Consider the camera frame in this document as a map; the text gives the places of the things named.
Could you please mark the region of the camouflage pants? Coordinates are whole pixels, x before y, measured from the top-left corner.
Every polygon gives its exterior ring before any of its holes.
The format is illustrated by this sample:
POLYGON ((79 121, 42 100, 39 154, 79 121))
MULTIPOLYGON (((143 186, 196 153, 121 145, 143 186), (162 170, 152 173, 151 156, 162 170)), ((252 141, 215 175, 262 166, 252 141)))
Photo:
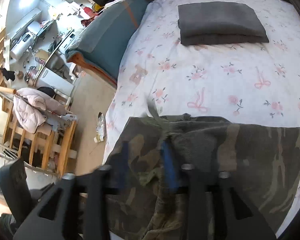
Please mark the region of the camouflage pants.
POLYGON ((121 125, 107 164, 122 239, 276 239, 300 181, 300 127, 148 111, 121 125))

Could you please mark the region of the wooden slatted rack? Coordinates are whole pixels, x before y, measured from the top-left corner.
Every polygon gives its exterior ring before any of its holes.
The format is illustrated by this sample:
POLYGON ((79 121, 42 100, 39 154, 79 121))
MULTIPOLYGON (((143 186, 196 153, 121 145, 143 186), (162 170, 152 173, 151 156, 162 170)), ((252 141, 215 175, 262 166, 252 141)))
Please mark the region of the wooden slatted rack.
POLYGON ((23 143, 30 144, 29 157, 24 160, 31 167, 38 168, 40 172, 51 172, 62 177, 66 172, 68 159, 75 159, 77 152, 71 149, 77 121, 70 120, 64 128, 52 130, 49 135, 37 131, 32 134, 21 127, 15 114, 13 102, 10 99, 2 100, 2 110, 8 114, 2 144, 12 152, 15 158, 21 158, 23 143))

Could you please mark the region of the pink puffy jacket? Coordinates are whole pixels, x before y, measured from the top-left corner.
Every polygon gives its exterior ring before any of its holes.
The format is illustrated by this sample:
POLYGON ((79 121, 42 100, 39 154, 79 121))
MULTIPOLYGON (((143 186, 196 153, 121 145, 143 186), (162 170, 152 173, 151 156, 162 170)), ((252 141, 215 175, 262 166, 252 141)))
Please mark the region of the pink puffy jacket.
POLYGON ((30 87, 21 88, 14 94, 13 111, 22 128, 32 134, 46 122, 47 117, 41 111, 66 115, 65 107, 57 100, 30 87))

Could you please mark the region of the paper package on floor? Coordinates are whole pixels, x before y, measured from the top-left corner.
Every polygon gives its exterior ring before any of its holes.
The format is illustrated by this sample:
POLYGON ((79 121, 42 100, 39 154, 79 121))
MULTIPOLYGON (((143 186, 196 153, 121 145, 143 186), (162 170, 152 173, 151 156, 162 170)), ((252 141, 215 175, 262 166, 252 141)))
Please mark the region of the paper package on floor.
POLYGON ((94 137, 94 142, 99 143, 104 141, 106 137, 106 121, 103 113, 98 114, 97 125, 96 125, 96 135, 94 137))

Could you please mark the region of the white kitchen appliance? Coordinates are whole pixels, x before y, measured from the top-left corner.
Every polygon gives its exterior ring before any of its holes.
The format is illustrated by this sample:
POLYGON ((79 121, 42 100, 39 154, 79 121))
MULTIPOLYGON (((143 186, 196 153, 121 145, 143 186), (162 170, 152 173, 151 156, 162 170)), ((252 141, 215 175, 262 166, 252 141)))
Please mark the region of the white kitchen appliance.
POLYGON ((26 32, 10 50, 10 57, 14 60, 19 60, 23 53, 34 43, 34 35, 31 32, 26 32))

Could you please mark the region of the floral white bed sheet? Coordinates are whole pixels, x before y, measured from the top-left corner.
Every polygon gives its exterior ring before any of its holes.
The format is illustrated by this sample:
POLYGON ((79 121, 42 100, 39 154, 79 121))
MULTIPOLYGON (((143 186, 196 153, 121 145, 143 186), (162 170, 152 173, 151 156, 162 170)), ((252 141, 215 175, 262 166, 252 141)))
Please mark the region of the floral white bed sheet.
MULTIPOLYGON (((159 0, 148 5, 121 60, 117 91, 106 113, 107 143, 113 150, 127 120, 141 116, 147 101, 162 115, 222 116, 231 122, 300 127, 300 16, 282 0, 159 0), (183 46, 178 6, 237 2, 251 7, 268 43, 183 46)), ((300 209, 300 178, 289 172, 296 157, 270 160, 270 183, 261 210, 279 215, 281 235, 300 209)))

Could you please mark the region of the teal orange bed footboard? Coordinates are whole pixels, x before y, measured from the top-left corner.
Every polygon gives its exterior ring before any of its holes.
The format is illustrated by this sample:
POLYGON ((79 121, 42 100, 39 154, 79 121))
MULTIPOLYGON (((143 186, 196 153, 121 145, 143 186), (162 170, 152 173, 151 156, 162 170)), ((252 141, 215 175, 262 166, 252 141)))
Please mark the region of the teal orange bed footboard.
POLYGON ((147 5, 146 0, 124 0, 110 6, 75 37, 65 51, 66 61, 117 87, 122 57, 147 5))

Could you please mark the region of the folded dark grey garment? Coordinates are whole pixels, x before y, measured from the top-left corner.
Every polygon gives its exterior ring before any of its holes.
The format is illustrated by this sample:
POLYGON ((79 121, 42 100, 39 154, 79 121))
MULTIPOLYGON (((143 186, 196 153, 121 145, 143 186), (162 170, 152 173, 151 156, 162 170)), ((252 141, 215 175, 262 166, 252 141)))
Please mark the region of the folded dark grey garment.
POLYGON ((255 11, 235 2, 203 2, 178 6, 180 42, 190 45, 268 43, 255 11))

